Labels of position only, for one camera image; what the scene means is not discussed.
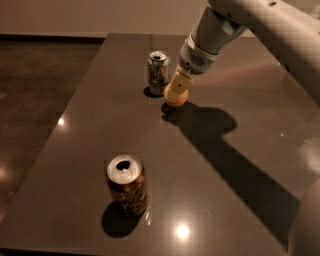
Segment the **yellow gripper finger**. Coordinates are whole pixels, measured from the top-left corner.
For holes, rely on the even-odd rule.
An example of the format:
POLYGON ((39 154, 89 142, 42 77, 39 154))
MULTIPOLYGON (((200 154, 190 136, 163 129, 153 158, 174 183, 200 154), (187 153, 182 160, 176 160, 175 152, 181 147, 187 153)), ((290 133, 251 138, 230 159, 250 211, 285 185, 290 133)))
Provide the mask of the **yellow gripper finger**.
POLYGON ((177 95, 181 95, 183 92, 189 90, 193 85, 193 79, 187 70, 178 66, 174 72, 171 82, 168 85, 171 86, 169 100, 173 101, 177 95))

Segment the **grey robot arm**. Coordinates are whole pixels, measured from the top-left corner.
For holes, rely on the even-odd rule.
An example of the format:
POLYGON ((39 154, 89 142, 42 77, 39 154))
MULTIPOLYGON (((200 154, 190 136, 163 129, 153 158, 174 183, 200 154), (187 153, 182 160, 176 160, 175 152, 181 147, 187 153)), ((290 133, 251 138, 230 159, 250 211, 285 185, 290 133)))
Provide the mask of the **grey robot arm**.
POLYGON ((165 90, 163 119, 179 127, 248 208, 287 247, 286 256, 320 256, 319 183, 298 201, 224 141, 236 121, 216 108, 186 101, 187 84, 205 73, 222 49, 249 29, 318 101, 319 21, 282 0, 207 0, 185 40, 173 81, 165 90))

